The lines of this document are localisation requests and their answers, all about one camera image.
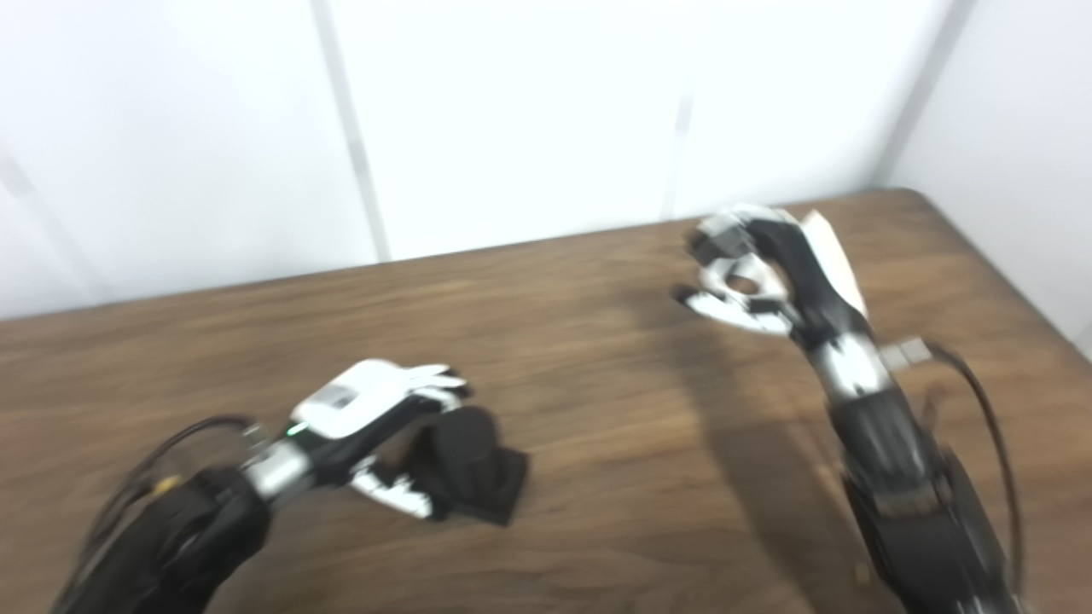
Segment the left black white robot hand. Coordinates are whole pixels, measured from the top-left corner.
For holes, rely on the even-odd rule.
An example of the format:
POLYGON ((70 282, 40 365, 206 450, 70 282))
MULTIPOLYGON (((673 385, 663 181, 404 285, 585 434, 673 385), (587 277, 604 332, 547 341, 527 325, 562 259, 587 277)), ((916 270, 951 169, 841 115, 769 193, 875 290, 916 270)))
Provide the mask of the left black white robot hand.
POLYGON ((365 359, 293 408, 284 437, 307 459, 313 489, 351 487, 397 512, 440 521, 446 510, 406 470, 382 469, 379 449, 423 420, 461 408, 465 397, 468 382, 446 364, 365 359))

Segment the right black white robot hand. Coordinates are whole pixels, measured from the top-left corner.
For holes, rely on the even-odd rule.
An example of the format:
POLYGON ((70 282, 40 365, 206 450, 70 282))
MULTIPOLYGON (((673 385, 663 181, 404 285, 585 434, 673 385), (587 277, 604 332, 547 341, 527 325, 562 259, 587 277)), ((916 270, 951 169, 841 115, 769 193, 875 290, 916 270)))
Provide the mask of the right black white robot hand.
POLYGON ((804 350, 842 335, 874 339, 848 257, 819 212, 796 220, 783 206, 725 206, 695 225, 687 250, 699 285, 670 296, 695 314, 804 350))

